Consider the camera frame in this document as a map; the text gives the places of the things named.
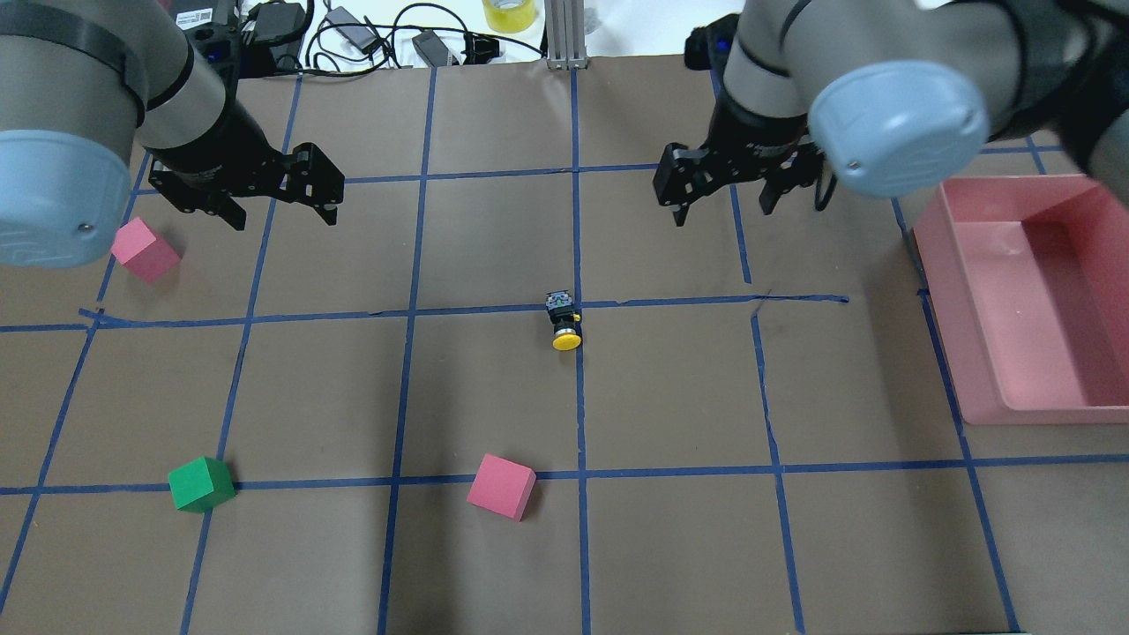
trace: light blue cap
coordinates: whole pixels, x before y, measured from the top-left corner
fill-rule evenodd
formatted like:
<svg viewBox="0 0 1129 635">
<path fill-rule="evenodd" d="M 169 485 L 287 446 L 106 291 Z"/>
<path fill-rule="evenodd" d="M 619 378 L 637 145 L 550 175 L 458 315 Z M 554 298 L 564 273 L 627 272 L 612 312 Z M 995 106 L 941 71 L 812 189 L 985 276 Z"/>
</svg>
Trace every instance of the light blue cap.
<svg viewBox="0 0 1129 635">
<path fill-rule="evenodd" d="M 839 180 L 872 197 L 901 197 L 960 172 L 988 139 L 980 90 L 936 62 L 896 60 L 832 81 L 808 113 L 812 138 Z"/>
<path fill-rule="evenodd" d="M 129 192 L 125 163 L 102 143 L 53 130 L 0 132 L 0 264 L 97 260 Z"/>
</svg>

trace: cube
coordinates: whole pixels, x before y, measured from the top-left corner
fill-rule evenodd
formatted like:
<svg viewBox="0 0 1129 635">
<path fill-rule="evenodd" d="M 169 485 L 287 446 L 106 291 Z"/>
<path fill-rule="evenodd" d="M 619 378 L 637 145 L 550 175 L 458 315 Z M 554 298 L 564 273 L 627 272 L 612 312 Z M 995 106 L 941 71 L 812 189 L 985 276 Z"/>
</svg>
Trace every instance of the cube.
<svg viewBox="0 0 1129 635">
<path fill-rule="evenodd" d="M 520 522 L 535 480 L 537 475 L 532 469 L 487 454 L 466 502 Z"/>
<path fill-rule="evenodd" d="M 150 285 L 181 261 L 172 245 L 140 218 L 117 230 L 110 251 L 122 267 Z"/>
<path fill-rule="evenodd" d="M 168 472 L 173 504 L 182 512 L 202 514 L 235 496 L 231 472 L 222 461 L 201 456 Z"/>
</svg>

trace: pink plastic container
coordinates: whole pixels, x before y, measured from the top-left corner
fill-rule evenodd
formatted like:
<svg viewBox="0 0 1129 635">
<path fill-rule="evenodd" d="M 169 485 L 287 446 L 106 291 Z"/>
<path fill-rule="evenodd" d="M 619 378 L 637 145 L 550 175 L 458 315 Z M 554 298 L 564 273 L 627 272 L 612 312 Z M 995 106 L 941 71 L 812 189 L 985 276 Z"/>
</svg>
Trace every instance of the pink plastic container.
<svg viewBox="0 0 1129 635">
<path fill-rule="evenodd" d="M 965 421 L 1129 423 L 1129 212 L 1108 190 L 951 179 L 913 233 Z"/>
</svg>

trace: white label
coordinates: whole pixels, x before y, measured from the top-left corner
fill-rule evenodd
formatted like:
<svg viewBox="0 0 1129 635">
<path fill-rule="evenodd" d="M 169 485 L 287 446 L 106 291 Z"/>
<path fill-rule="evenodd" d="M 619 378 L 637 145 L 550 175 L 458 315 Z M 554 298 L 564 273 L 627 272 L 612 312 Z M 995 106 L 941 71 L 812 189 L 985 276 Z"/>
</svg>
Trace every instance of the white label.
<svg viewBox="0 0 1129 635">
<path fill-rule="evenodd" d="M 189 31 L 194 26 L 208 24 L 211 21 L 211 9 L 200 9 L 199 11 L 184 11 L 183 14 L 177 14 L 176 26 L 181 27 L 181 31 Z"/>
</svg>

